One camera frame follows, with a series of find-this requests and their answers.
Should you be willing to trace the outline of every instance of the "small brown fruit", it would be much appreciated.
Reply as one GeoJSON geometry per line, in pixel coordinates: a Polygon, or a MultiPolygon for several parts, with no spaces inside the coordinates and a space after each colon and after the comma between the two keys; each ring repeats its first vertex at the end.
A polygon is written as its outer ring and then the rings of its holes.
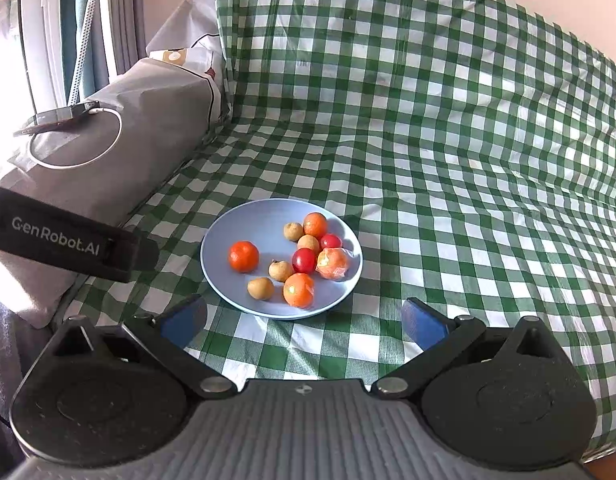
{"type": "Polygon", "coordinates": [[[248,282],[248,294],[255,300],[269,300],[275,292],[275,286],[268,278],[256,278],[248,282]]]}
{"type": "Polygon", "coordinates": [[[303,236],[303,226],[297,222],[290,222],[283,226],[283,236],[286,240],[296,242],[303,236]]]}
{"type": "Polygon", "coordinates": [[[285,280],[294,274],[294,269],[288,262],[277,262],[275,260],[268,267],[268,274],[273,280],[285,283],[285,280]]]}
{"type": "Polygon", "coordinates": [[[312,235],[303,235],[301,238],[299,238],[299,241],[297,242],[297,248],[300,249],[302,247],[309,248],[310,250],[312,250],[312,252],[315,253],[315,255],[318,255],[321,252],[321,245],[319,244],[319,240],[317,240],[312,235]]]}

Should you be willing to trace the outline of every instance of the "plate rim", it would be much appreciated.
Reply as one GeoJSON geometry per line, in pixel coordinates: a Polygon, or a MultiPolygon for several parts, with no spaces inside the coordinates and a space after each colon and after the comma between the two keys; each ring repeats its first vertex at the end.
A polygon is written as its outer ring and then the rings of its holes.
{"type": "Polygon", "coordinates": [[[267,317],[269,319],[280,319],[280,320],[291,321],[291,320],[296,320],[296,319],[304,319],[304,318],[312,317],[312,316],[318,316],[319,314],[323,314],[324,312],[327,312],[331,308],[337,306],[339,303],[344,301],[345,298],[347,298],[355,290],[355,286],[357,286],[357,283],[359,282],[359,279],[361,278],[361,270],[363,269],[363,250],[362,250],[362,247],[361,247],[361,242],[359,242],[359,238],[357,237],[355,232],[352,230],[352,227],[350,227],[346,222],[344,222],[341,218],[339,218],[339,215],[334,214],[332,211],[328,211],[326,208],[321,207],[321,206],[319,206],[317,204],[313,204],[312,202],[308,202],[307,200],[300,200],[300,199],[297,199],[297,198],[283,198],[283,197],[260,198],[260,199],[257,199],[257,200],[249,200],[248,202],[244,202],[243,204],[239,204],[239,205],[237,205],[235,207],[232,207],[232,208],[228,209],[225,213],[223,213],[220,216],[217,216],[217,218],[214,219],[213,223],[210,225],[210,227],[208,227],[208,230],[203,235],[203,240],[201,240],[201,246],[199,247],[199,262],[201,264],[201,270],[203,271],[203,275],[204,275],[206,281],[208,282],[208,284],[213,288],[214,292],[219,294],[219,296],[221,298],[223,298],[225,301],[230,303],[235,308],[238,308],[240,311],[246,312],[247,314],[252,314],[253,316],[260,316],[260,317],[267,317]],[[359,268],[357,270],[357,273],[351,279],[352,287],[350,288],[350,291],[345,296],[343,296],[341,299],[337,300],[334,303],[330,303],[329,305],[326,305],[325,307],[322,307],[322,308],[320,308],[320,309],[318,309],[318,310],[316,310],[314,312],[302,311],[301,313],[297,313],[296,315],[291,314],[291,315],[288,315],[288,316],[280,316],[278,314],[265,314],[264,312],[257,312],[256,310],[250,310],[248,307],[241,306],[241,305],[237,304],[235,301],[230,300],[208,278],[208,275],[205,272],[205,265],[203,264],[203,256],[202,256],[202,254],[203,254],[203,245],[205,243],[206,237],[210,233],[210,230],[213,228],[213,225],[217,221],[219,221],[220,218],[222,218],[223,216],[227,215],[228,213],[230,213],[230,212],[232,212],[232,211],[234,211],[236,209],[239,209],[240,207],[243,207],[243,206],[255,203],[255,202],[269,202],[270,200],[301,202],[301,203],[304,203],[304,204],[309,204],[309,205],[311,205],[311,206],[313,206],[315,208],[318,208],[320,210],[323,210],[323,211],[327,212],[328,214],[331,214],[337,220],[342,222],[342,224],[344,224],[348,229],[350,229],[350,232],[352,232],[352,235],[355,237],[355,240],[357,241],[357,245],[361,249],[359,251],[359,254],[360,254],[360,257],[359,257],[359,268]]]}

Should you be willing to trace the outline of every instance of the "red fruit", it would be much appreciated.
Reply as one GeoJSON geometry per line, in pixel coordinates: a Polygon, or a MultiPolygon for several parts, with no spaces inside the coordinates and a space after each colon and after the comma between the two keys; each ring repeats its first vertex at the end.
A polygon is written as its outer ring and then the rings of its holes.
{"type": "Polygon", "coordinates": [[[297,249],[293,254],[293,269],[294,272],[302,272],[310,274],[317,267],[316,254],[307,247],[297,249]]]}
{"type": "Polygon", "coordinates": [[[337,247],[342,247],[341,238],[337,235],[333,235],[328,233],[327,235],[323,235],[321,237],[321,248],[322,249],[332,249],[337,247]]]}

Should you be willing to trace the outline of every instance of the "plastic-wrapped fruit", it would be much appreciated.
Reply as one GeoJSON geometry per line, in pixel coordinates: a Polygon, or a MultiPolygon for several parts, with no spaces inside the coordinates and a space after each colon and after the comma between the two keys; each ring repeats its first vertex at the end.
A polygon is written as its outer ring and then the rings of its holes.
{"type": "Polygon", "coordinates": [[[290,222],[283,226],[283,236],[286,240],[296,242],[303,236],[303,226],[297,222],[290,222]]]}
{"type": "Polygon", "coordinates": [[[268,267],[268,274],[273,280],[283,283],[294,274],[294,269],[288,262],[277,262],[275,260],[268,267]]]}
{"type": "Polygon", "coordinates": [[[315,255],[319,254],[319,252],[321,251],[321,246],[319,245],[319,240],[317,240],[312,235],[303,235],[301,238],[299,238],[299,241],[297,242],[297,247],[299,249],[302,248],[302,247],[307,247],[307,248],[311,249],[312,252],[315,253],[315,255]]]}
{"type": "Polygon", "coordinates": [[[321,240],[319,240],[322,249],[328,249],[333,247],[341,247],[343,246],[341,242],[341,238],[337,235],[333,235],[328,233],[327,235],[323,235],[321,240]]]}
{"type": "Polygon", "coordinates": [[[293,274],[283,284],[283,298],[290,306],[310,306],[314,299],[314,281],[307,274],[293,274]]]}
{"type": "Polygon", "coordinates": [[[248,294],[255,300],[269,300],[275,293],[275,286],[268,278],[256,278],[248,282],[248,294]]]}
{"type": "Polygon", "coordinates": [[[349,268],[349,258],[341,248],[323,249],[317,257],[317,272],[327,280],[340,280],[349,268]]]}
{"type": "Polygon", "coordinates": [[[317,266],[317,255],[312,249],[302,247],[297,249],[293,254],[293,269],[294,272],[303,272],[310,274],[314,272],[317,266]]]}
{"type": "Polygon", "coordinates": [[[328,232],[328,221],[321,213],[310,213],[303,220],[303,232],[317,240],[328,232]]]}
{"type": "Polygon", "coordinates": [[[251,242],[236,242],[228,251],[228,263],[236,272],[251,272],[259,264],[259,250],[251,242]]]}

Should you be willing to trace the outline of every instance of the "white charging cable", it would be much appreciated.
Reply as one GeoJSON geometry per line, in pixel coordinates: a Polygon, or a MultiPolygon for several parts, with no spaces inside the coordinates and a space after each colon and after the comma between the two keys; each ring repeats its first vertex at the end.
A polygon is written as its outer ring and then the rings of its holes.
{"type": "Polygon", "coordinates": [[[117,144],[117,142],[119,142],[119,139],[121,137],[121,129],[123,128],[123,119],[121,119],[121,115],[116,110],[112,110],[112,108],[92,108],[88,110],[88,114],[99,114],[101,112],[108,112],[116,116],[116,118],[119,120],[119,131],[116,134],[116,139],[110,145],[110,147],[108,147],[108,149],[105,150],[105,152],[101,153],[100,155],[97,155],[92,160],[88,160],[87,162],[82,162],[81,164],[73,164],[72,166],[55,166],[54,164],[48,164],[47,162],[43,162],[42,160],[38,159],[32,152],[32,146],[34,144],[34,140],[36,136],[39,134],[34,134],[32,138],[30,139],[30,142],[28,143],[28,156],[30,156],[30,158],[34,162],[36,162],[39,166],[43,166],[44,168],[48,168],[49,170],[76,170],[76,168],[83,168],[84,166],[87,166],[88,164],[92,164],[94,161],[99,160],[106,153],[109,153],[110,150],[112,150],[114,146],[117,144]]]}

